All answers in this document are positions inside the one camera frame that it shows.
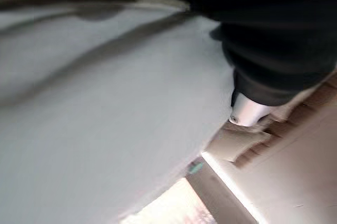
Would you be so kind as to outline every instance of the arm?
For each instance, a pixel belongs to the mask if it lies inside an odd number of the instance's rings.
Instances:
[[[323,80],[337,57],[337,0],[187,0],[221,22],[236,91],[282,105]]]

